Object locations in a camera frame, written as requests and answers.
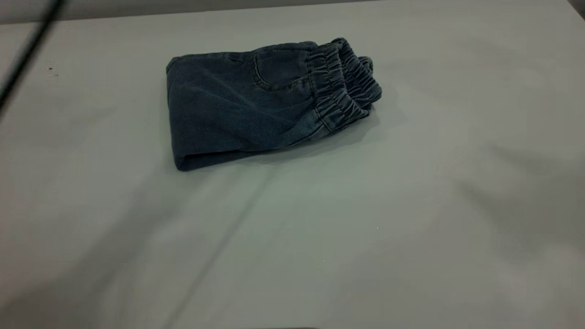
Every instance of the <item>black cable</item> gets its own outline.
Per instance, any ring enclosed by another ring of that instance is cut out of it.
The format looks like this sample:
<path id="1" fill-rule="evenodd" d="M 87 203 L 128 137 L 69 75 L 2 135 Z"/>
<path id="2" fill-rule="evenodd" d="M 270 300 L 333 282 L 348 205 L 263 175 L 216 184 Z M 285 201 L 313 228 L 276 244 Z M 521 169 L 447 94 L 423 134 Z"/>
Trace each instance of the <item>black cable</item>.
<path id="1" fill-rule="evenodd" d="M 35 53 L 38 51 L 39 46 L 43 43 L 43 40 L 47 36 L 47 32 L 53 26 L 54 21 L 58 18 L 65 2 L 66 0 L 54 0 L 53 3 L 47 7 L 39 27 L 36 29 L 34 35 L 30 38 L 30 41 L 26 45 L 20 58 L 15 60 L 16 65 L 10 73 L 6 83 L 2 87 L 2 95 L 0 96 L 0 119 L 2 119 L 2 115 L 8 107 L 8 101 L 10 100 L 10 97 L 18 87 L 18 83 L 20 82 L 23 73 L 26 71 L 31 59 L 35 57 Z"/>

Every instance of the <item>front pocket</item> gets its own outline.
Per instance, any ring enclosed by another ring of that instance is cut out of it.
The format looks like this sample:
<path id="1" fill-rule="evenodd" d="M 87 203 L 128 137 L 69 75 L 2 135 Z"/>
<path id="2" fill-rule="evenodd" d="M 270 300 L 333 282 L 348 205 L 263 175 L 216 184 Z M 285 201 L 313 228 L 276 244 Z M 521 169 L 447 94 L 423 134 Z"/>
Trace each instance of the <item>front pocket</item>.
<path id="1" fill-rule="evenodd" d="M 259 86 L 279 89 L 304 81 L 309 74 L 306 50 L 274 49 L 254 53 L 252 72 Z"/>

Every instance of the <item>wrinkled fabric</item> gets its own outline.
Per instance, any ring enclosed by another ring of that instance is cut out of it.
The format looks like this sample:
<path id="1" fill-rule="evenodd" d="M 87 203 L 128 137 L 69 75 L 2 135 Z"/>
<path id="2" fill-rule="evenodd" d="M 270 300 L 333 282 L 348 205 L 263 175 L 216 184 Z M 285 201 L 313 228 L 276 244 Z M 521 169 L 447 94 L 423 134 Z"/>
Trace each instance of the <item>wrinkled fabric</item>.
<path id="1" fill-rule="evenodd" d="M 175 57 L 167 66 L 175 165 L 188 171 L 316 140 L 370 114 L 382 90 L 345 39 Z"/>

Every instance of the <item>white table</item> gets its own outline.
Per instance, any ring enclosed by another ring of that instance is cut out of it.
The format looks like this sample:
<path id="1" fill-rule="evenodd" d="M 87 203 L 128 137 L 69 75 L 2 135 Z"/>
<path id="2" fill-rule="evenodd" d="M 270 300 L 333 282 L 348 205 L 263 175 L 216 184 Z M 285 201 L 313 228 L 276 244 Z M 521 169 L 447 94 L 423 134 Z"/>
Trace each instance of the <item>white table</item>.
<path id="1" fill-rule="evenodd" d="M 338 36 L 371 117 L 176 171 L 173 56 Z M 584 86 L 563 0 L 61 22 L 0 124 L 0 328 L 583 328 Z"/>

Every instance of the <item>elastic waistband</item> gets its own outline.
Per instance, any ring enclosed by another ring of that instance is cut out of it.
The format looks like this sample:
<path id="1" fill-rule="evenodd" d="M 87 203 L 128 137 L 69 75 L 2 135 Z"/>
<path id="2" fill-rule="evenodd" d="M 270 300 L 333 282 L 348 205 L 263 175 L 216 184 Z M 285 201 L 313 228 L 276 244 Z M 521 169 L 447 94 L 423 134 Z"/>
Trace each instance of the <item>elastic waistband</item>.
<path id="1" fill-rule="evenodd" d="M 317 47 L 308 65 L 316 111 L 330 131 L 368 116 L 371 103 L 382 96 L 371 60 L 357 57 L 344 38 Z"/>

